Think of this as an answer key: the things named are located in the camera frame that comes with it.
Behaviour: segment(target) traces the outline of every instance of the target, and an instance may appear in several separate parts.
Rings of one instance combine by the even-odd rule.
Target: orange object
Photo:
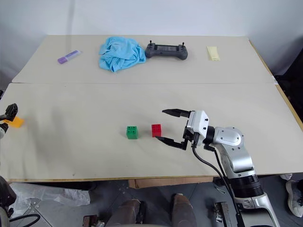
[[[24,120],[19,118],[19,117],[15,117],[15,119],[10,122],[9,120],[3,120],[6,124],[8,124],[9,126],[11,127],[14,127],[14,128],[20,128],[21,125],[23,124]]]

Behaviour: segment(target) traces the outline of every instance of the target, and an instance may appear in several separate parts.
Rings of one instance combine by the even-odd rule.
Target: game controller
[[[174,56],[180,58],[181,60],[185,60],[188,56],[188,53],[186,47],[184,46],[184,43],[178,46],[156,45],[150,40],[150,43],[145,49],[145,56],[147,58],[151,58],[155,55]]]

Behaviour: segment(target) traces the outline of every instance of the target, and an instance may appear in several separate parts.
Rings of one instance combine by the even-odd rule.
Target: white wall
[[[0,0],[0,87],[47,34],[246,35],[277,74],[303,48],[303,1]]]

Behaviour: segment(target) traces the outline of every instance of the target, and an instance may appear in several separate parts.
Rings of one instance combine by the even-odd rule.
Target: purple marker
[[[65,55],[64,57],[61,57],[58,59],[58,62],[60,64],[63,64],[71,59],[73,59],[74,57],[78,56],[79,54],[81,54],[81,51],[75,50],[67,55]]]

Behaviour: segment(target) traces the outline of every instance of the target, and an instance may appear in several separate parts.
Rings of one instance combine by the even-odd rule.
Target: light blue towel
[[[144,49],[134,39],[113,36],[101,45],[99,66],[116,72],[146,61]]]

